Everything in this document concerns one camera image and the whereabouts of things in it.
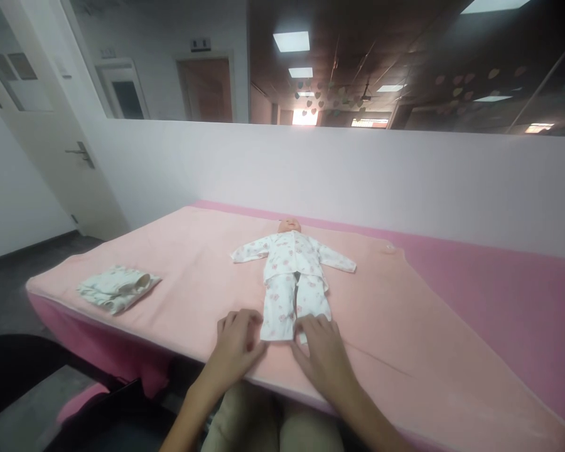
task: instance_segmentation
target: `pajama pants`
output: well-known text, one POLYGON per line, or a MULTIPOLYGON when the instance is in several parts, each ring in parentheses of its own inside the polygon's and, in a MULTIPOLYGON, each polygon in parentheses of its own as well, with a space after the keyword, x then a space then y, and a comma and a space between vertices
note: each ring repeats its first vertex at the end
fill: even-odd
MULTIPOLYGON (((266 281, 264 323, 260 339, 267 341, 293 340, 293 326, 297 317, 324 314, 331 320, 331 309, 325 296, 325 284, 318 276, 302 274, 299 281, 292 273, 273 276, 266 281), (297 286, 297 303, 295 287, 297 286)), ((306 343, 304 333, 299 335, 306 343)))
POLYGON ((240 381, 226 391, 201 448, 235 451, 342 452, 343 442, 331 416, 240 381))

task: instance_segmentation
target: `door handle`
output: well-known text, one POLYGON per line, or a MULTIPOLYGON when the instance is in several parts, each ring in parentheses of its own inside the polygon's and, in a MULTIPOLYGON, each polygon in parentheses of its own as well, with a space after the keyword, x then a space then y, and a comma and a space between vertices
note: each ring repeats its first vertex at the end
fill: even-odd
POLYGON ((86 150, 86 147, 83 145, 83 143, 81 141, 77 142, 77 146, 79 147, 79 149, 75 149, 73 151, 66 149, 65 154, 79 154, 79 155, 81 155, 82 160, 84 160, 91 169, 94 169, 95 168, 94 162, 92 161, 92 158, 90 158, 90 154, 86 150))

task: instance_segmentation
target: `doll head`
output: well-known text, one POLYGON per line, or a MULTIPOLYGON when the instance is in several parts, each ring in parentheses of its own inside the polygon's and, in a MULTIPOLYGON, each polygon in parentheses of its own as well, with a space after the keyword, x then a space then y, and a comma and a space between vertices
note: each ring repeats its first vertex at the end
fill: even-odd
POLYGON ((297 221, 297 218, 286 218, 283 221, 281 221, 281 224, 278 226, 279 234, 281 232, 290 232, 292 230, 301 232, 301 225, 297 221))

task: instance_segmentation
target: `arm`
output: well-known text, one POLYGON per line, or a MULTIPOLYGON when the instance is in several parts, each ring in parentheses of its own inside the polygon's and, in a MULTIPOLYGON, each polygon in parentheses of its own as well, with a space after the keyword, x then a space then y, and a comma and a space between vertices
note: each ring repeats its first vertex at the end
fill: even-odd
POLYGON ((343 254, 330 249, 315 239, 309 238, 312 246, 320 257, 320 263, 341 271, 353 273, 356 271, 356 263, 345 257, 343 254))
POLYGON ((412 452, 413 448, 379 411, 362 389, 345 352, 339 327, 323 315, 300 317, 308 337, 309 357, 295 342, 293 356, 314 387, 371 449, 385 452, 412 452))
POLYGON ((253 309, 230 312, 218 322, 218 342, 203 371, 186 393, 180 413, 159 452, 194 450, 214 405, 230 386, 239 381, 266 352, 267 343, 247 349, 247 329, 262 316, 253 309))
POLYGON ((256 259, 262 259, 270 253, 270 246, 272 239, 270 236, 263 239, 256 240, 255 242, 248 243, 242 247, 238 247, 230 256, 232 262, 249 262, 256 259))

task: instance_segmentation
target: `baseboard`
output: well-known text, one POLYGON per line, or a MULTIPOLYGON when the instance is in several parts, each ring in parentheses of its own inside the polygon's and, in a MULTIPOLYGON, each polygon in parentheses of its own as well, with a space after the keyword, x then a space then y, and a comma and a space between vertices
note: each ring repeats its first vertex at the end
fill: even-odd
POLYGON ((0 256, 0 262, 1 261, 8 261, 8 260, 10 260, 14 257, 21 257, 21 256, 29 253, 30 251, 37 249, 37 248, 40 248, 42 246, 45 246, 45 245, 53 243, 53 242, 58 242, 59 240, 70 239, 74 235, 80 235, 81 236, 81 234, 78 232, 78 230, 74 229, 73 231, 65 232, 64 234, 60 234, 60 235, 57 235, 55 237, 50 237, 49 239, 42 240, 41 242, 35 243, 33 245, 29 245, 29 246, 26 246, 26 247, 23 247, 23 248, 19 248, 18 250, 11 251, 11 252, 8 252, 6 254, 3 254, 3 255, 0 256))

